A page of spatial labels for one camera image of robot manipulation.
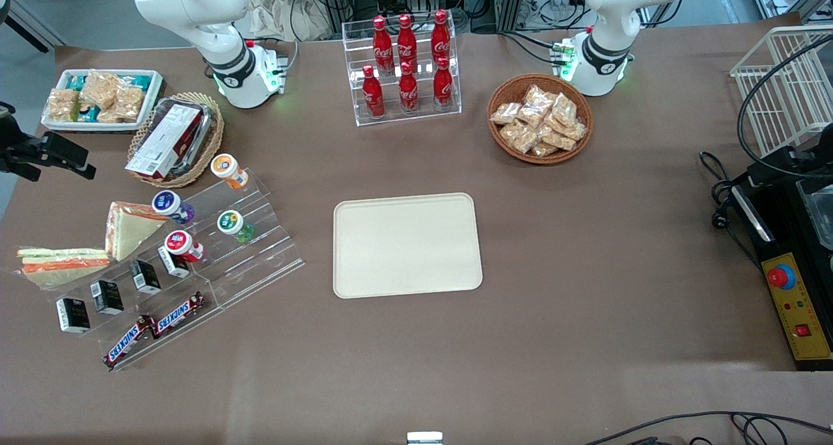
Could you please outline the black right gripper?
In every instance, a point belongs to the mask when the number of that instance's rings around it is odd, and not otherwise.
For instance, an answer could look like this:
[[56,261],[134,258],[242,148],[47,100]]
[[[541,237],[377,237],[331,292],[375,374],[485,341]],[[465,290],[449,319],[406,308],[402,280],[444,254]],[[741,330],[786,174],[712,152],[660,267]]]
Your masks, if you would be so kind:
[[19,128],[13,114],[15,108],[1,103],[1,172],[9,174],[41,174],[42,155],[48,159],[48,167],[59,167],[86,180],[96,175],[96,167],[87,163],[89,151],[77,143],[55,133],[45,131],[35,137]]

